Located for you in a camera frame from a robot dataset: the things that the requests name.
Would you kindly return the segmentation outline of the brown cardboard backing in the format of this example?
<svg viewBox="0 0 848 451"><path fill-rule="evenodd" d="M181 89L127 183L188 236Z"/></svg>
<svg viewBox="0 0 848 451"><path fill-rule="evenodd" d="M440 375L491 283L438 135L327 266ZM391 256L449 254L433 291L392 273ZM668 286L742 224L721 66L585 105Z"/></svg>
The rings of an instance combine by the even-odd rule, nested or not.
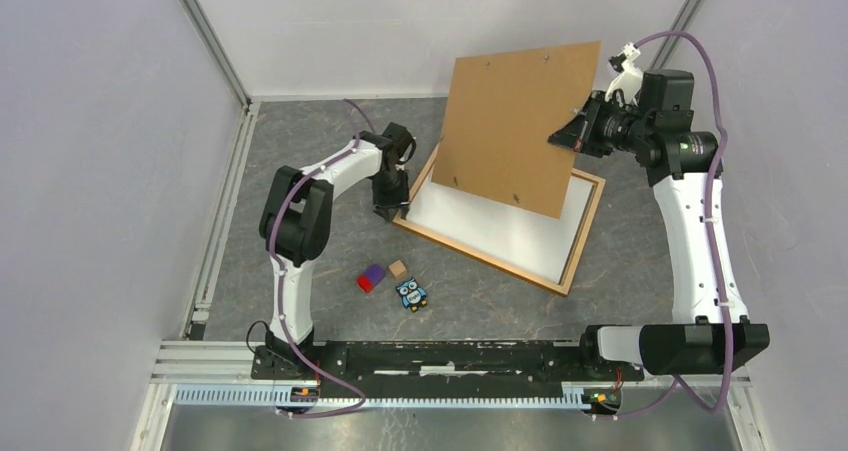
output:
<svg viewBox="0 0 848 451"><path fill-rule="evenodd" d="M576 154L549 143L589 97L601 44L456 59L433 182L557 218Z"/></svg>

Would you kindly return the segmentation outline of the wooden picture frame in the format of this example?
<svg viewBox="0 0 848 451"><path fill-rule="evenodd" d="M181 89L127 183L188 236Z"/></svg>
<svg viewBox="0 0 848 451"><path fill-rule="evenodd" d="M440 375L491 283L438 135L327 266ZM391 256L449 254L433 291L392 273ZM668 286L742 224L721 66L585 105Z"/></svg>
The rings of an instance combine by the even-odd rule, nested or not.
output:
<svg viewBox="0 0 848 451"><path fill-rule="evenodd" d="M420 186L422 186L425 178L430 177L431 180L432 180L432 171L434 169L437 154L438 154L437 150L432 151L432 153L428 157L426 164L424 165L422 171L419 173L418 177L415 179L414 183L412 184L411 189L410 189L410 198L411 198L410 204L412 203L412 201L413 201L417 191L419 190ZM393 220L393 223L395 225L401 227L401 228L404 228L404 229L416 234L416 235L419 235L421 237L429 239L429 240L431 240L435 243L438 243L438 244L445 246L447 248L450 248L452 250L458 251L458 252L460 252L460 253L462 253L466 256L469 256L469 257L476 259L476 260L478 260L482 263L485 263L489 266L497 268L497 269L499 269L499 270L501 270L505 273L516 276L516 277L518 277L522 280L530 282L534 285L537 285L537 286L544 288L548 291L551 291L553 293L556 293L556 294L559 294L559 295L562 295L562 296L566 296L570 292L570 289L571 289L574 277L576 275L576 271L577 271L581 256L583 254L586 242L588 240L588 237L589 237L589 234L590 234L590 231L591 231L591 228L592 228L595 216L596 216L598 206L600 204L600 198L602 196L602 193L603 193L604 187L605 187L605 180L603 178L599 177L599 176L587 173L587 172L579 170L577 168L574 168L574 169L571 170L570 179L573 175L576 175L578 177L581 177L581 178L584 178L584 179L587 179L587 180L594 182L596 184L596 191L595 191L594 197L590 200L590 204L587 207L586 213L584 214L584 224L583 224L581 230L578 232L578 238L577 238L577 242L574 246L574 254L572 256L572 260L569 262L569 264L567 264L565 275L562 279L562 282L559 283L559 284L546 283L546 282L542 281L542 279L540 279L540 278L530 276L528 274L520 272L516 268L514 268L513 266L507 265L505 263L498 263L498 262L495 262L495 261L490 262L490 261L488 261L488 259L482 257L480 254L478 254L476 252L470 251L470 249L466 248L463 245L459 245L457 243L444 242L444 241L442 241L442 239L437 238L437 237L431 235L430 233L423 231L423 229L419 228L418 226L407 223L405 221L406 218L404 220L398 220L398 221Z"/></svg>

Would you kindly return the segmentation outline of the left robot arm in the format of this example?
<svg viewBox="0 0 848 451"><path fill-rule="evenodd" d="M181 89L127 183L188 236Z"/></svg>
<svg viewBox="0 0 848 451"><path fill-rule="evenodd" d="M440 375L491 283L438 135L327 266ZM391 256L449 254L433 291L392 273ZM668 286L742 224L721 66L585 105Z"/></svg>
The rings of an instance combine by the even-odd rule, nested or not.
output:
<svg viewBox="0 0 848 451"><path fill-rule="evenodd" d="M263 208L259 234L274 273L274 315L266 347L290 378L314 365L309 347L313 272L329 241L334 201L362 181L371 183L373 212L387 222L410 204L405 165L417 143L408 129L391 122L380 134L363 131L340 151L302 169L280 167Z"/></svg>

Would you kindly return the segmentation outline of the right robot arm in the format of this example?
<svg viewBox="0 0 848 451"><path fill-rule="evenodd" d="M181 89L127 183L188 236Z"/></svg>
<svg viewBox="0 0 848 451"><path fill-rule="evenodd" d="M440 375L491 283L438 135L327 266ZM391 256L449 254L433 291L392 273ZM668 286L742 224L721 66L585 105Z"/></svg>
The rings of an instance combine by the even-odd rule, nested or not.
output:
<svg viewBox="0 0 848 451"><path fill-rule="evenodd" d="M694 77L679 70L622 70L590 94L552 145L603 158L634 155L664 221L673 273L673 321L592 325L577 353L580 371L602 379L618 363L653 375L733 372L770 344L736 287L721 223L718 138L692 130Z"/></svg>

